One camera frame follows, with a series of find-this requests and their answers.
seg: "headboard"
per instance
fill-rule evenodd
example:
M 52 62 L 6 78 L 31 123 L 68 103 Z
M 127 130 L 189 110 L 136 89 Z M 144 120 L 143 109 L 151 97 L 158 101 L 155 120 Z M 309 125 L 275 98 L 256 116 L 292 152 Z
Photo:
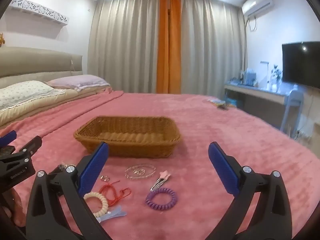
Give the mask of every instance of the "headboard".
M 47 49 L 0 48 L 0 89 L 15 83 L 82 74 L 82 56 Z

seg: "television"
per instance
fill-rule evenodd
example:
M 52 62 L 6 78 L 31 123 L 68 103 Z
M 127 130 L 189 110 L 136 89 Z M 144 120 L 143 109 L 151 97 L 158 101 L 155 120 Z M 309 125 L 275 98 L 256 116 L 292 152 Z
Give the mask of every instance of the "television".
M 320 89 L 320 42 L 282 45 L 284 82 Z

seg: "gray curtain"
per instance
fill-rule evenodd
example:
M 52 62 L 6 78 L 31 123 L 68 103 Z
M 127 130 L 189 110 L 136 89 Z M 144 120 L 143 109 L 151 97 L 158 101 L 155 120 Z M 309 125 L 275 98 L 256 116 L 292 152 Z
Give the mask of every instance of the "gray curtain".
M 241 8 L 181 0 L 181 91 L 223 98 L 224 83 L 246 68 Z
M 159 0 L 99 0 L 92 22 L 88 73 L 113 90 L 156 92 Z

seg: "brown woven basket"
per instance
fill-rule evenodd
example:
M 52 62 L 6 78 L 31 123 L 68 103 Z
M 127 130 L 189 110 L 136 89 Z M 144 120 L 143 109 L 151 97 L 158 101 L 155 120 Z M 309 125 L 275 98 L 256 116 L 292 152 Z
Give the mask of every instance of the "brown woven basket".
M 103 141 L 110 156 L 134 158 L 168 157 L 180 140 L 167 117 L 97 116 L 73 135 L 90 153 Z

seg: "human hand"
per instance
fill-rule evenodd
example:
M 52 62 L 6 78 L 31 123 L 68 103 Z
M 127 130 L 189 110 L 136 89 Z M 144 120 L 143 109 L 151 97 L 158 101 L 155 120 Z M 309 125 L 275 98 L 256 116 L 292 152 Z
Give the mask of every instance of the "human hand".
M 11 194 L 14 200 L 13 221 L 18 227 L 24 227 L 26 225 L 26 215 L 23 212 L 21 198 L 13 188 L 11 189 Z M 6 207 L 3 207 L 3 209 L 8 217 L 11 218 L 11 211 Z

